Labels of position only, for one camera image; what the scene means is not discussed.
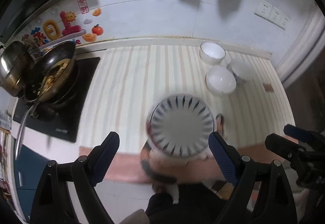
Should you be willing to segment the plain white bowl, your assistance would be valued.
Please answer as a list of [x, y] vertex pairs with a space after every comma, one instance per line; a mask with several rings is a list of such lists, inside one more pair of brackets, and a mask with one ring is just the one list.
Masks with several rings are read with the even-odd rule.
[[206, 74], [207, 89], [216, 95], [228, 95], [236, 89], [236, 79], [224, 67], [214, 66]]

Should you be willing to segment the white plate blue stripes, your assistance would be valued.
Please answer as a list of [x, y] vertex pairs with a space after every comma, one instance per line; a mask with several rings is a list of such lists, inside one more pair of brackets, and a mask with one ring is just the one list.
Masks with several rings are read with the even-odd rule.
[[151, 147], [175, 159], [190, 159], [204, 153], [214, 130], [210, 108], [190, 94], [165, 97], [153, 108], [146, 122]]

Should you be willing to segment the blue cabinet front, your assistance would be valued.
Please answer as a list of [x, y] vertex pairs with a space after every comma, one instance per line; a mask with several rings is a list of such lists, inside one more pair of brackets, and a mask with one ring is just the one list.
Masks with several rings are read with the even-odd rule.
[[22, 146], [20, 155], [14, 160], [16, 191], [23, 215], [30, 221], [31, 208], [43, 170], [49, 160], [26, 146]]

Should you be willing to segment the white bowl blue rim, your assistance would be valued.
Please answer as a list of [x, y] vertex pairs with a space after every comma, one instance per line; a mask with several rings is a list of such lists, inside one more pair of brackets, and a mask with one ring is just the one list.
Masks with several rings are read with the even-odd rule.
[[253, 69], [250, 64], [241, 59], [231, 59], [227, 69], [234, 75], [237, 82], [247, 82], [253, 78]]

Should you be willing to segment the black induction cooktop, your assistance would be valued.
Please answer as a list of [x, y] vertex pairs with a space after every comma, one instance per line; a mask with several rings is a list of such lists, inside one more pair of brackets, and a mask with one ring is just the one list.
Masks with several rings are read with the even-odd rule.
[[76, 60], [58, 94], [40, 103], [26, 119], [25, 127], [54, 138], [76, 142], [85, 98], [99, 62], [99, 57]]

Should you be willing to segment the white bowl dark rim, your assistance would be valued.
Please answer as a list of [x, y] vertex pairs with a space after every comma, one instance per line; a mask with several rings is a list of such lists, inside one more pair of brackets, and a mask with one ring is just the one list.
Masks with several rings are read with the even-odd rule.
[[226, 57], [225, 50], [214, 42], [203, 42], [199, 53], [200, 58], [208, 65], [219, 65]]

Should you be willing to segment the black frying pan with food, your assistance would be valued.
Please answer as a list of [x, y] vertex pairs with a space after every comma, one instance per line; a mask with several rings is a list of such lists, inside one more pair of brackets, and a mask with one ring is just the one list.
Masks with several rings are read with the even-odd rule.
[[36, 110], [40, 103], [53, 98], [70, 76], [76, 60], [76, 45], [66, 41], [54, 46], [45, 53], [33, 67], [24, 89], [24, 99], [31, 106], [20, 122], [14, 157], [20, 155], [27, 118]]

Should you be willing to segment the steel pot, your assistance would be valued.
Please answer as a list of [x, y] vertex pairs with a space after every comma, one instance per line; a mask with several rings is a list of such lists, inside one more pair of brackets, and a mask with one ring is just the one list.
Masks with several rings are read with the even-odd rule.
[[1, 54], [1, 87], [12, 97], [21, 97], [34, 65], [28, 46], [12, 42]]

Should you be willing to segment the white wall socket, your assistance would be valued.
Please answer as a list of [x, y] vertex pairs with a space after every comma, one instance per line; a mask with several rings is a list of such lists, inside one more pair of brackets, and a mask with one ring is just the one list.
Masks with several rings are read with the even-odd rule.
[[291, 20], [288, 15], [281, 12], [277, 7], [265, 0], [258, 0], [254, 14], [266, 19], [268, 22], [280, 27], [283, 30], [286, 30], [286, 27]]

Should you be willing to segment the colourful wall sticker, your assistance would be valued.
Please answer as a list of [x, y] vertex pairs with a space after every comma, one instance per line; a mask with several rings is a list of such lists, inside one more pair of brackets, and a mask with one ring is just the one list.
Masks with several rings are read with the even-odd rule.
[[27, 45], [34, 59], [67, 40], [76, 46], [94, 43], [104, 35], [102, 14], [94, 0], [63, 0], [37, 16], [15, 40]]

